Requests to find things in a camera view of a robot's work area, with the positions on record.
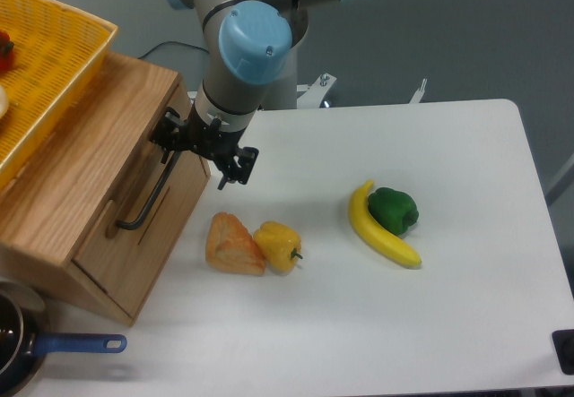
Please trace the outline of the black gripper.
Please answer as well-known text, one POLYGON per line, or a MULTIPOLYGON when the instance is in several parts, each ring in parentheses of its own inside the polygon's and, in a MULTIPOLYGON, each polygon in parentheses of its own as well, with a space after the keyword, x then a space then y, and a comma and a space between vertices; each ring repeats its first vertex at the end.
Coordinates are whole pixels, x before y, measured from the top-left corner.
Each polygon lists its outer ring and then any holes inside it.
POLYGON ((190 150, 215 163, 222 178, 218 190, 227 184, 245 185, 257 162, 259 149, 239 147, 239 140, 246 131, 224 132, 223 123, 216 118, 206 123, 192 108, 184 121, 174 108, 166 108, 152 129, 150 142, 161 148, 161 163, 166 163, 172 152, 190 150))

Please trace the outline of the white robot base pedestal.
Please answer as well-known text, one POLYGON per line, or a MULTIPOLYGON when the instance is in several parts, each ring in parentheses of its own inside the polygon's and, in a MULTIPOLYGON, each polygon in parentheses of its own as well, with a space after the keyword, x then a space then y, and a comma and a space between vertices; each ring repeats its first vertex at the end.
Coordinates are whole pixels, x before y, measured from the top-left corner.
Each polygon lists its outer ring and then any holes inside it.
POLYGON ((292 46, 282 71, 272 82, 262 101, 263 110, 294 109, 297 107, 298 52, 309 28, 306 9, 284 13, 291 27, 292 46))

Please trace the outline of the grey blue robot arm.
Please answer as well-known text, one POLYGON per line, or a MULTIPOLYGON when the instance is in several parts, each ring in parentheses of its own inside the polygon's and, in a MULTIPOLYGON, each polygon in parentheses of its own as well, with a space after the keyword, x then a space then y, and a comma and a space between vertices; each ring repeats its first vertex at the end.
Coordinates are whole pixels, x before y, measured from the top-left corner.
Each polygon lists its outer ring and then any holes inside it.
POLYGON ((239 147, 239 140, 304 37, 307 9, 345 0, 167 1, 196 11, 210 59, 189 116, 170 122, 161 146, 212 161, 222 186, 245 185, 258 150, 239 147))

